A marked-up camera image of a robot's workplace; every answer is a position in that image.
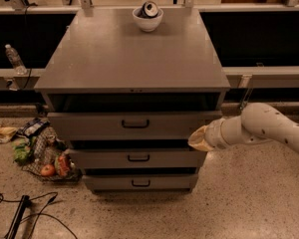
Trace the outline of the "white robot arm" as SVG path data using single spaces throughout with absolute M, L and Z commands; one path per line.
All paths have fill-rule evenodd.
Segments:
M 252 103 L 237 117 L 216 119 L 201 126 L 189 137 L 188 145 L 211 151 L 268 140 L 278 141 L 299 154 L 299 123 L 267 104 Z

